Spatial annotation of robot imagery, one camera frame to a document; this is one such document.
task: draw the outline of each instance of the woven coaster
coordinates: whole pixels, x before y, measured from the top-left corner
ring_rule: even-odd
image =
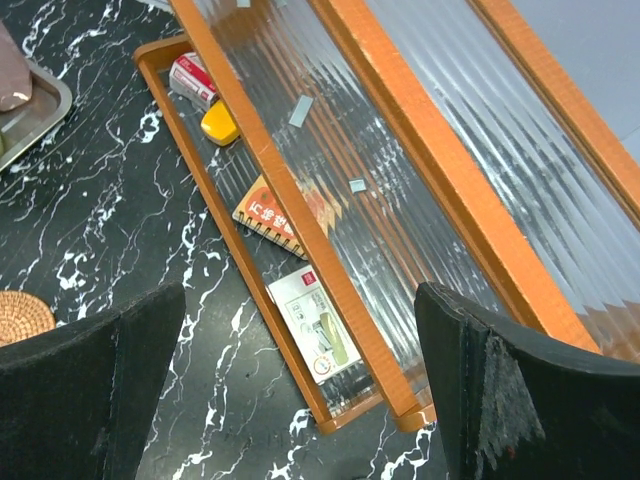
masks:
[[[0,292],[0,347],[52,330],[51,309],[37,297],[23,292]]]

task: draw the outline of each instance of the black marble floor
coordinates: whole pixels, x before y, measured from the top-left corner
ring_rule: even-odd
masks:
[[[134,0],[8,0],[0,18],[75,98],[0,174],[0,289],[38,295],[60,323],[170,279],[187,289],[139,478],[445,479],[437,433],[400,434],[382,407],[318,434],[134,67],[175,20]]]

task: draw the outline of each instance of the white box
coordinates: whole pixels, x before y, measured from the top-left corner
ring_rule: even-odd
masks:
[[[318,385],[360,360],[311,266],[272,283],[268,291]]]
[[[195,52],[180,55],[173,62],[169,72],[169,86],[205,112],[218,99],[218,91]]]

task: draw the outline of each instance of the wooden frame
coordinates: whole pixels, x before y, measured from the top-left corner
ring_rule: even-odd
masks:
[[[364,0],[309,0],[505,305],[520,323],[600,352]]]
[[[308,1],[513,317],[563,342],[599,352],[482,172],[364,0]],[[265,2],[256,0],[256,6]],[[508,0],[468,2],[591,161],[627,214],[640,226],[640,175],[633,159]],[[345,319],[347,329],[398,426],[401,430],[415,430],[432,421],[435,418],[433,405],[421,405],[411,391],[407,378],[303,201],[283,158],[194,1],[173,0],[172,3],[188,32],[193,49],[209,70],[256,163],[298,233],[311,264]],[[241,25],[242,15],[235,12],[232,15],[240,18],[238,22]],[[234,34],[240,38],[245,35],[242,28]],[[136,52],[136,61],[321,431],[329,433],[366,411],[381,397],[367,399],[340,417],[330,418],[324,399],[310,378],[277,309],[268,299],[260,275],[249,260],[229,213],[217,196],[202,162],[197,158],[188,132],[181,126],[157,78],[156,72],[160,67],[168,68],[170,61],[187,49],[186,37],[168,43],[159,42]]]
[[[509,0],[467,0],[640,228],[640,166]]]
[[[356,407],[332,418],[318,386],[306,368],[295,341],[289,333],[289,329],[284,323],[280,312],[269,298],[260,272],[256,269],[251,260],[251,255],[247,251],[241,236],[236,231],[236,225],[230,213],[209,178],[195,144],[191,140],[184,123],[180,119],[158,76],[158,72],[168,70],[178,56],[191,50],[192,47],[186,35],[181,35],[143,45],[136,50],[134,60],[144,76],[153,97],[156,99],[158,107],[163,113],[163,118],[167,122],[169,130],[178,144],[189,170],[193,174],[198,189],[224,236],[238,269],[256,301],[287,366],[291,370],[302,396],[316,419],[319,430],[325,434],[332,433],[380,403],[382,396],[379,393],[375,393],[365,398]]]

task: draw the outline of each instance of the stainless steel tray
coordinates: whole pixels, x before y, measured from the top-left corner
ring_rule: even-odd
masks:
[[[0,172],[60,122],[71,109],[71,90],[49,72],[27,60],[33,77],[33,94],[26,104],[0,113],[4,154]]]

